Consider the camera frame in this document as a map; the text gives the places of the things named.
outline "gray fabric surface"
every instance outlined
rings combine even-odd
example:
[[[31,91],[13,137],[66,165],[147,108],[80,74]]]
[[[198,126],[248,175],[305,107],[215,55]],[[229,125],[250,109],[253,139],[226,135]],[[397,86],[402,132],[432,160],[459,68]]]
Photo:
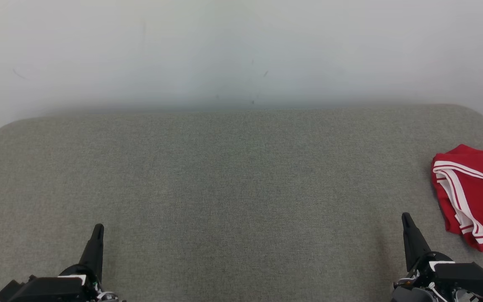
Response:
[[[483,117],[430,105],[39,118],[0,129],[0,289],[79,260],[105,225],[128,302],[389,301],[400,215],[444,230],[431,159],[483,149]]]

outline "folded red shirt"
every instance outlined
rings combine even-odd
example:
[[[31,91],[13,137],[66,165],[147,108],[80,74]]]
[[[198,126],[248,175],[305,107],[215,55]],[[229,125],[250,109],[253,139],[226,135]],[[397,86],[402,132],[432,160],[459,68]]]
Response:
[[[432,182],[447,231],[483,252],[483,151],[459,145],[435,155]]]

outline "white cable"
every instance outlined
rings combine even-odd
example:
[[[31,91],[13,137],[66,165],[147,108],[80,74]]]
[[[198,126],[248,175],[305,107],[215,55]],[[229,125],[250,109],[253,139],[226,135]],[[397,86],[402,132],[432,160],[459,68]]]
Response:
[[[430,284],[428,285],[428,287],[429,287],[429,289],[431,289],[431,291],[433,291],[433,292],[434,292],[434,294],[436,294],[436,295],[437,295],[437,296],[438,296],[438,297],[439,297],[439,298],[442,300],[442,302],[448,302],[448,301],[447,301],[445,298],[443,298],[443,296],[441,296],[441,295],[440,295],[440,294],[437,292],[437,290],[435,290],[435,283],[433,283],[433,282],[432,282],[432,283],[430,283]]]

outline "white backdrop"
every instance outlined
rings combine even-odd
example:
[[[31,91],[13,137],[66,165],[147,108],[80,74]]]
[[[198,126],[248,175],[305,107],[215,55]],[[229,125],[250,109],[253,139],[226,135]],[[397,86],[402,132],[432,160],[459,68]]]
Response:
[[[355,102],[483,114],[483,0],[0,0],[0,126]]]

